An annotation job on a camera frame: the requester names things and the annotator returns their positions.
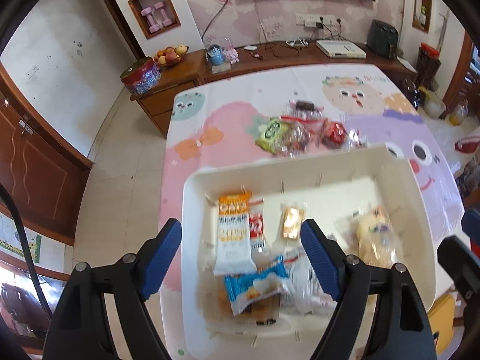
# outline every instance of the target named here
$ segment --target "white plastic bin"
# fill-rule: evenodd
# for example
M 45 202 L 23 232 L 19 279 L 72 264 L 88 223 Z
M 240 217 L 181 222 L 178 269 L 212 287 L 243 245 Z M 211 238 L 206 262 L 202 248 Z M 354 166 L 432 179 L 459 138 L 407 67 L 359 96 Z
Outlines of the white plastic bin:
M 405 264 L 425 308 L 433 304 L 435 254 L 422 195 L 409 162 L 391 156 L 385 145 L 199 171 L 184 186 L 181 261 L 186 345 L 196 359 L 309 359 L 329 321 L 281 312 L 271 326 L 224 326 L 210 318 L 218 207 L 206 195 L 217 199 L 242 186 L 265 201 L 270 245 L 278 239 L 282 203 L 306 203 L 306 218 L 315 219 L 325 234 L 335 234 L 344 250 L 345 234 L 335 224 L 362 207 L 382 204 L 402 240 Z M 365 345 L 371 319 L 366 312 L 356 348 Z

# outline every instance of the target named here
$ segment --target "black air fryer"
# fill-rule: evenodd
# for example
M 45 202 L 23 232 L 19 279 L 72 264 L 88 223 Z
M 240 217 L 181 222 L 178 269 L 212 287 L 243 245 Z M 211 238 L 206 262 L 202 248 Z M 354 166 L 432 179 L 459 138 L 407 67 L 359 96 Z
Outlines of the black air fryer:
M 368 48 L 375 54 L 394 59 L 397 55 L 398 31 L 383 21 L 373 20 L 368 33 Z

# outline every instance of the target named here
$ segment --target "green snack package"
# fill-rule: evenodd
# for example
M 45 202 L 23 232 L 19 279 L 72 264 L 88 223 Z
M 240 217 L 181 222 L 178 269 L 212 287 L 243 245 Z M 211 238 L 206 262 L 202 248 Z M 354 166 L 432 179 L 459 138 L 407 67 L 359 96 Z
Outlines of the green snack package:
M 263 150 L 276 155 L 277 147 L 282 143 L 282 137 L 289 128 L 290 125 L 288 123 L 273 117 L 268 122 L 265 131 L 261 132 L 259 137 L 255 139 L 255 143 Z

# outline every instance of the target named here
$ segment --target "blue gripper pad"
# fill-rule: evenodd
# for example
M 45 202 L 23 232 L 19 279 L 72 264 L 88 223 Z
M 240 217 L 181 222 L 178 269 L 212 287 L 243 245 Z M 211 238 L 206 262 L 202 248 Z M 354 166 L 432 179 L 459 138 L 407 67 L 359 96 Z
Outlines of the blue gripper pad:
M 313 219 L 301 225 L 300 240 L 325 293 L 339 302 L 345 288 L 345 254 L 325 237 Z
M 137 254 L 137 273 L 140 275 L 138 292 L 142 300 L 158 292 L 182 240 L 182 225 L 169 219 L 158 235 L 147 240 Z
M 480 245 L 480 211 L 478 208 L 471 208 L 465 212 L 462 218 L 462 230 L 474 243 Z

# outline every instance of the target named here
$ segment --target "cartoon eye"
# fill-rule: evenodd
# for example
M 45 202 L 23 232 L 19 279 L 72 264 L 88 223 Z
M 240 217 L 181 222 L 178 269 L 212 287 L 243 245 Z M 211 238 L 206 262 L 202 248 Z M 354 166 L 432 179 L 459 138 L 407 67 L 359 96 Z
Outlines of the cartoon eye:
M 393 142 L 385 142 L 385 145 L 387 145 L 388 152 L 395 158 L 405 158 L 405 155 L 403 154 L 402 149 Z
M 414 139 L 412 142 L 412 150 L 417 157 L 417 159 L 423 164 L 423 165 L 430 165 L 431 164 L 431 153 L 430 149 L 428 146 L 422 142 L 421 140 Z

